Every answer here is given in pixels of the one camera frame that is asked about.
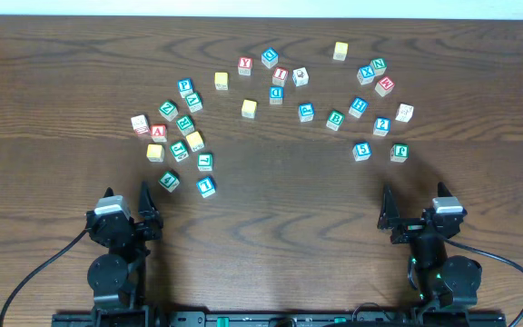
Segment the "red A block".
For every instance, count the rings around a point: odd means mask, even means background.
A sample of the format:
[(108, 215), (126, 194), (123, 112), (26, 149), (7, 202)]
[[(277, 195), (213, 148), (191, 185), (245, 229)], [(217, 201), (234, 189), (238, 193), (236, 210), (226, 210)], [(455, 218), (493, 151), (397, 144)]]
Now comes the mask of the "red A block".
[(155, 143), (167, 142), (167, 128), (165, 124), (154, 124), (151, 126), (151, 137)]

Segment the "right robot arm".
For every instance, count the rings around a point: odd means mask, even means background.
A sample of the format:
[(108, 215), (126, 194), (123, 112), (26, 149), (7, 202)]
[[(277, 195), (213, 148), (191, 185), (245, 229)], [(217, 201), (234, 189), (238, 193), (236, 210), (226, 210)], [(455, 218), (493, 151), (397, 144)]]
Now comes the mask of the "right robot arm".
[(377, 228), (391, 231), (391, 243), (410, 246), (410, 283), (433, 308), (468, 308), (478, 302), (481, 265), (465, 256), (449, 257), (445, 247), (466, 216), (444, 183), (438, 183), (437, 196), (419, 218), (402, 218), (390, 187), (383, 187)]

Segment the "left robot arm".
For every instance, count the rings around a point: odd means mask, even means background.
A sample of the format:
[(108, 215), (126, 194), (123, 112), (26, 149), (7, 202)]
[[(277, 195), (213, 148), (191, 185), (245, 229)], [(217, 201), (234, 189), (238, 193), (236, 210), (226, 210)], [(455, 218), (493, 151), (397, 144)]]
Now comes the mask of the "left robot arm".
[(146, 182), (141, 183), (138, 213), (141, 220), (136, 222), (124, 197), (111, 188), (86, 213), (90, 239), (108, 249), (87, 273), (94, 306), (99, 310), (131, 310), (144, 305), (145, 261), (151, 253), (146, 244), (163, 236), (163, 218)]

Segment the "red I block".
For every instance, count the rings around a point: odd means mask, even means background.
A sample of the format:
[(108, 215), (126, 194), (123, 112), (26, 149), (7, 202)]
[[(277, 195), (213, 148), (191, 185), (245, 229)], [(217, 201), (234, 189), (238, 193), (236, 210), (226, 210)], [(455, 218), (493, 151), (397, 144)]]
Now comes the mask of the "red I block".
[(289, 71), (282, 67), (276, 67), (272, 75), (272, 83), (283, 87), (286, 85)]

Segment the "blue 2 block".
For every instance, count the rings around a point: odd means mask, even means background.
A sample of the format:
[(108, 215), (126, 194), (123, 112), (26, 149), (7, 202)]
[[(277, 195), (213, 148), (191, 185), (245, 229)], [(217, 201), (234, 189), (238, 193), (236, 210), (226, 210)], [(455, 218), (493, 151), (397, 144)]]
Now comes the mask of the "blue 2 block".
[(377, 136), (386, 136), (390, 130), (390, 119), (378, 117), (373, 125), (373, 134)]

